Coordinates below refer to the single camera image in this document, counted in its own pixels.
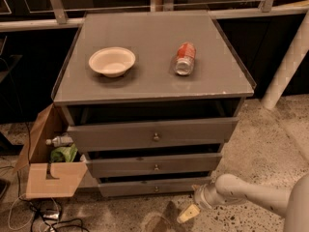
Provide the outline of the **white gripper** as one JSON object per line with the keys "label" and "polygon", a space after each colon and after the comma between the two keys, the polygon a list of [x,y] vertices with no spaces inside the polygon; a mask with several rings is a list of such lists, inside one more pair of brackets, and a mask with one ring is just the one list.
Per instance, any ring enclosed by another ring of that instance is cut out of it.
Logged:
{"label": "white gripper", "polygon": [[217,205],[217,192],[214,184],[194,187],[194,203],[182,210],[177,217],[178,223],[185,223],[200,214],[201,210],[212,209]]}

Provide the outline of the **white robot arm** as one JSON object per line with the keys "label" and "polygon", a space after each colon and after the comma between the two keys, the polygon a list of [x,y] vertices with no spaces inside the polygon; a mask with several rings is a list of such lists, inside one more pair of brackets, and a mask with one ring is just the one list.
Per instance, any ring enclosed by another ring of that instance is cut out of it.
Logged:
{"label": "white robot arm", "polygon": [[178,223],[185,223],[203,210],[247,200],[284,218],[284,232],[309,232],[309,174],[292,189],[249,184],[232,174],[223,174],[214,183],[193,189],[193,203],[181,211]]}

